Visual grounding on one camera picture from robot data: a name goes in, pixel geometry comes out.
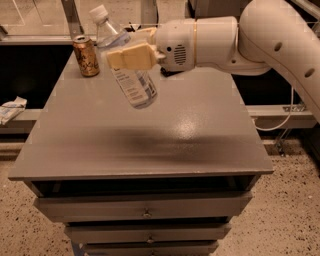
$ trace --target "cable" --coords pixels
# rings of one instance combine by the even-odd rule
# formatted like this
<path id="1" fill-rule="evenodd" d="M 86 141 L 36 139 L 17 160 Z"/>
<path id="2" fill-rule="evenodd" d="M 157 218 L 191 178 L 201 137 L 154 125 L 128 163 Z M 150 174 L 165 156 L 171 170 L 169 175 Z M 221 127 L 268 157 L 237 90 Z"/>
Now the cable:
<path id="1" fill-rule="evenodd" d="M 283 126 L 284 124 L 286 124 L 291 116 L 291 113 L 292 113 L 292 107 L 293 107 L 293 99 L 294 99 L 294 89 L 293 87 L 291 86 L 291 103 L 290 103 L 290 111 L 289 111 L 289 114 L 287 116 L 287 118 L 279 125 L 275 126 L 275 127 L 272 127 L 272 128 L 261 128 L 261 127 L 258 127 L 256 126 L 256 129 L 258 131 L 263 131 L 263 132 L 270 132 L 270 131 L 274 131 L 276 129 L 279 129 L 281 126 Z"/>

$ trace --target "plastic water bottle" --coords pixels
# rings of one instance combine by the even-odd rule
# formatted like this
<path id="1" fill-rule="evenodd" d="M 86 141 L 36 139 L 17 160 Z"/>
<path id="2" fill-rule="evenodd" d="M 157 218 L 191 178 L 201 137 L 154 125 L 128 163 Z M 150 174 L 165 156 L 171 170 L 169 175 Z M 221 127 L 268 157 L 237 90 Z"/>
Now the plastic water bottle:
<path id="1" fill-rule="evenodd" d="M 110 19 L 104 5 L 91 10 L 90 15 L 97 25 L 96 40 L 101 54 L 130 41 L 129 33 Z M 144 108 L 154 102 L 157 91 L 147 71 L 127 69 L 112 69 L 111 71 L 134 108 Z"/>

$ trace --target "bottle cap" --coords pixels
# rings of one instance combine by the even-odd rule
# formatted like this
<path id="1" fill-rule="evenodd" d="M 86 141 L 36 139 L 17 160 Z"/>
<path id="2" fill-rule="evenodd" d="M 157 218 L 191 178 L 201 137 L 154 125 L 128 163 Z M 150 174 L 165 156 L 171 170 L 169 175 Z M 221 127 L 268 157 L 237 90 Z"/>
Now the bottle cap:
<path id="1" fill-rule="evenodd" d="M 90 12 L 89 12 L 92 20 L 94 23 L 98 23 L 106 18 L 108 18 L 108 11 L 106 9 L 106 7 L 104 7 L 104 5 L 99 5 L 98 7 L 92 9 Z"/>

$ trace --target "cabinet leg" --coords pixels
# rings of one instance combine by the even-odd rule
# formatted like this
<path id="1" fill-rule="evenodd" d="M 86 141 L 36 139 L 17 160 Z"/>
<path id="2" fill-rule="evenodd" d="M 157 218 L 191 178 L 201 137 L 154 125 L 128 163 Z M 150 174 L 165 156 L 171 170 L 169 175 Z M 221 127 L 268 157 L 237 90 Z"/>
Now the cabinet leg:
<path id="1" fill-rule="evenodd" d="M 71 246 L 72 246 L 74 256 L 85 256 L 86 255 L 85 252 L 80 248 L 79 244 L 76 244 L 71 241 Z"/>

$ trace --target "drawer handle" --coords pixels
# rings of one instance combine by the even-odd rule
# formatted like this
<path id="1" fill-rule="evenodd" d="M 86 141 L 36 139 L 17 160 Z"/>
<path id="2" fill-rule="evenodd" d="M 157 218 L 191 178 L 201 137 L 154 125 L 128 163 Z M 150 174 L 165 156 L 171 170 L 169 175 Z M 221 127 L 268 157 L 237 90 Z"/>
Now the drawer handle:
<path id="1" fill-rule="evenodd" d="M 148 209 L 145 209 L 145 212 L 142 214 L 142 217 L 145 219 L 150 219 L 152 217 L 152 214 L 149 212 Z"/>
<path id="2" fill-rule="evenodd" d="M 149 236 L 147 243 L 148 244 L 153 244 L 155 241 L 153 240 L 152 236 Z"/>

